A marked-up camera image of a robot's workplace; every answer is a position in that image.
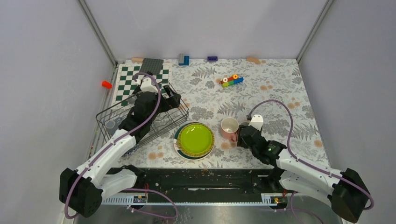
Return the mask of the pink dotted mug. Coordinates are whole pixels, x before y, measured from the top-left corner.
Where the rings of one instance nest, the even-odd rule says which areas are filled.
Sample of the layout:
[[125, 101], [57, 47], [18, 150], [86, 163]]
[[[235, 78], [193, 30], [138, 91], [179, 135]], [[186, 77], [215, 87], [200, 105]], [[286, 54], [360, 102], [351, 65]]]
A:
[[243, 121], [243, 122], [241, 122], [241, 123], [240, 123], [239, 127], [245, 127], [245, 126], [248, 126], [248, 125], [249, 125], [249, 123], [250, 123], [250, 121]]

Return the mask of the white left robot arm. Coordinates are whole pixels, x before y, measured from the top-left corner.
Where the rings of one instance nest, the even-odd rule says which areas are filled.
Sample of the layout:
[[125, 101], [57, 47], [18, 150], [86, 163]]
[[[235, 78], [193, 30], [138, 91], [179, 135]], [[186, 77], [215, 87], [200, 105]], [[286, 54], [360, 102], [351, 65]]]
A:
[[145, 180], [135, 167], [122, 168], [118, 173], [106, 176], [112, 163], [134, 148], [146, 135], [158, 114], [180, 106], [181, 95], [164, 86], [166, 96], [160, 91], [136, 89], [131, 98], [133, 106], [121, 121], [111, 139], [89, 160], [72, 170], [66, 168], [60, 174], [59, 200], [64, 204], [64, 215], [73, 209], [77, 215], [93, 215], [101, 203], [125, 189], [134, 192], [144, 188]]

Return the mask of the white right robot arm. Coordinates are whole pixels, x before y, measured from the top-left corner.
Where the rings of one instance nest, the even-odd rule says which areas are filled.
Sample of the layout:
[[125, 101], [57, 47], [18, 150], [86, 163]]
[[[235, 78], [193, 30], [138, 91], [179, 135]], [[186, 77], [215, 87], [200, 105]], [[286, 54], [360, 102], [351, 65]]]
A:
[[302, 193], [328, 205], [340, 218], [356, 223], [373, 199], [360, 175], [321, 166], [292, 152], [282, 143], [266, 140], [253, 126], [240, 126], [238, 146], [248, 148], [261, 163], [273, 166], [269, 189]]

